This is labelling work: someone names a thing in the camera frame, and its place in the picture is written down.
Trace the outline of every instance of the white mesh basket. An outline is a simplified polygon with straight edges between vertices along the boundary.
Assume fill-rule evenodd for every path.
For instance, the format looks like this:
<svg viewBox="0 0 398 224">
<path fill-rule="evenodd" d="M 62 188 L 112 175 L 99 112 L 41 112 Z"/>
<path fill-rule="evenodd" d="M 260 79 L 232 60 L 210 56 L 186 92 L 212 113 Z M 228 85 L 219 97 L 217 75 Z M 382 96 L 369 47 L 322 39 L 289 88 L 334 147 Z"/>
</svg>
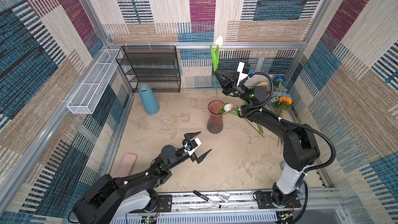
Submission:
<svg viewBox="0 0 398 224">
<path fill-rule="evenodd" d="M 103 92 L 117 68 L 116 57 L 122 54 L 119 49 L 107 49 L 98 58 L 83 83 L 68 103 L 73 114 L 92 114 L 100 101 Z"/>
</svg>

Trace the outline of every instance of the blue rose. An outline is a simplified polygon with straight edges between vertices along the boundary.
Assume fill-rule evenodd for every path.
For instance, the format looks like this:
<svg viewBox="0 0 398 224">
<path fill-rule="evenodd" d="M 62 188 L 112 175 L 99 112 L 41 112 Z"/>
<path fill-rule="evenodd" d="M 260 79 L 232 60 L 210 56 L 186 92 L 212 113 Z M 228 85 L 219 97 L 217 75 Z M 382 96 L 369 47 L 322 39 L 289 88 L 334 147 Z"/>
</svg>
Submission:
<svg viewBox="0 0 398 224">
<path fill-rule="evenodd" d="M 282 75 L 277 75 L 275 77 L 275 81 L 276 82 L 285 82 L 286 80 L 285 80 L 285 78 Z"/>
</svg>

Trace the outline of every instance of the black mesh shelf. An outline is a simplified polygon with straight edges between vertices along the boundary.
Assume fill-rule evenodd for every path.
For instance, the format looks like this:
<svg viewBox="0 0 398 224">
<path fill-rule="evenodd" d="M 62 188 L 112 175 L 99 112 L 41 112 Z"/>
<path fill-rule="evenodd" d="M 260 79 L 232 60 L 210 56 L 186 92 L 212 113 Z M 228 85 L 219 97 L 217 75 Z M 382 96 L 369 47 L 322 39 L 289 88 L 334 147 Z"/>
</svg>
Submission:
<svg viewBox="0 0 398 224">
<path fill-rule="evenodd" d="M 148 84 L 153 92 L 179 93 L 180 68 L 174 46 L 122 46 L 117 63 L 124 72 L 133 92 Z"/>
</svg>

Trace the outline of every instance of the marker pen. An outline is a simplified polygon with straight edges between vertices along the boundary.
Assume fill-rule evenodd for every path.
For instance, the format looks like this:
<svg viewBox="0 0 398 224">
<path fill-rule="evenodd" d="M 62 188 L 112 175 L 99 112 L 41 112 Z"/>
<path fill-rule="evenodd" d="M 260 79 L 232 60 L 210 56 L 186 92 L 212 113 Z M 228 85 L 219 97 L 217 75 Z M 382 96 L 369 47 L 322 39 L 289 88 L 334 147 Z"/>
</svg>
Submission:
<svg viewBox="0 0 398 224">
<path fill-rule="evenodd" d="M 196 190 L 194 190 L 193 193 L 195 195 L 197 195 L 198 197 L 202 198 L 203 200 L 205 200 L 206 202 L 211 203 L 214 207 L 221 208 L 221 204 L 220 203 L 215 202 L 212 199 L 207 198 L 206 196 L 202 195 L 201 193 L 197 192 Z"/>
</svg>

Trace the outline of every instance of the red glass vase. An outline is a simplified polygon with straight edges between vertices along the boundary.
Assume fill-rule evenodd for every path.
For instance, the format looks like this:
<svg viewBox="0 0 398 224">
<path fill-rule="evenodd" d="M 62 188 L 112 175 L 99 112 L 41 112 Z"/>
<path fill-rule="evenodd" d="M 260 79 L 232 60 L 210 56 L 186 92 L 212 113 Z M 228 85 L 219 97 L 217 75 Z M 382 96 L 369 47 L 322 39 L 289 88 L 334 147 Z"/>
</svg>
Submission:
<svg viewBox="0 0 398 224">
<path fill-rule="evenodd" d="M 207 106 L 210 112 L 209 120 L 207 121 L 207 130 L 211 133 L 217 134 L 224 127 L 222 115 L 218 113 L 223 106 L 224 102 L 222 101 L 212 101 Z"/>
</svg>

